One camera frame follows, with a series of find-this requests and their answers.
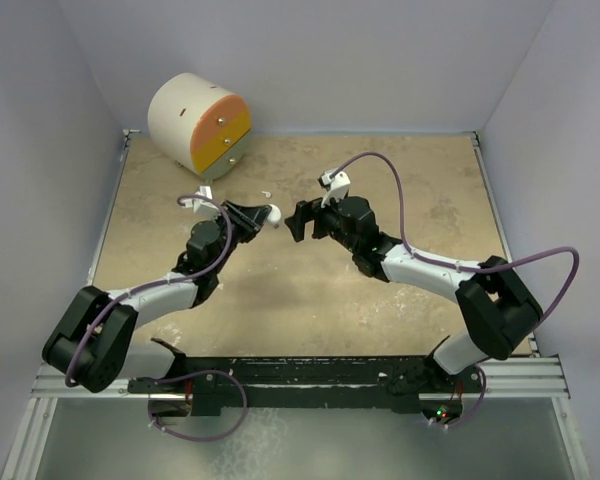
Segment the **white earbud charging case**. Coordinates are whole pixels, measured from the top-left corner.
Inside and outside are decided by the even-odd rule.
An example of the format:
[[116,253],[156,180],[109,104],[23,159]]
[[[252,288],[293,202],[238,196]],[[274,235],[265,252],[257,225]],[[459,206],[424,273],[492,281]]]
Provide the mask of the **white earbud charging case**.
[[266,223],[273,228],[278,228],[282,221],[282,212],[280,208],[274,204],[269,204],[269,213],[266,217]]

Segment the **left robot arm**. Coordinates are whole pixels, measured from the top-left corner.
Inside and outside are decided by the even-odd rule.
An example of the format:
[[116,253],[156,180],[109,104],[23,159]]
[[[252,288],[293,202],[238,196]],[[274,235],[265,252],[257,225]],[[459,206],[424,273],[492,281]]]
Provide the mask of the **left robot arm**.
[[81,288],[46,341],[42,360],[64,374],[67,387],[99,393],[120,378],[129,364],[137,327],[206,302],[237,246],[281,220],[281,211],[273,204],[218,203],[204,193],[183,195],[177,203],[204,219],[191,228],[171,271],[125,289]]

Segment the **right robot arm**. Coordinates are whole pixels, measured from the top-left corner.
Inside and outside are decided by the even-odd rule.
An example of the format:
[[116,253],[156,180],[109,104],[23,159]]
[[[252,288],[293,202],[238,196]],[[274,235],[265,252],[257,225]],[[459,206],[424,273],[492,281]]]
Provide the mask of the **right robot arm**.
[[305,225],[313,224],[312,237],[329,237],[351,254],[365,276],[387,283],[415,286],[455,303],[466,331],[445,339],[428,356],[426,383],[447,391],[460,372],[485,359],[505,360],[543,316],[534,296],[513,270],[487,274],[506,261],[491,256],[467,265],[437,258],[427,263],[407,251],[400,239],[382,232],[369,202],[357,196],[322,204],[321,199],[300,201],[284,220],[293,239],[305,237]]

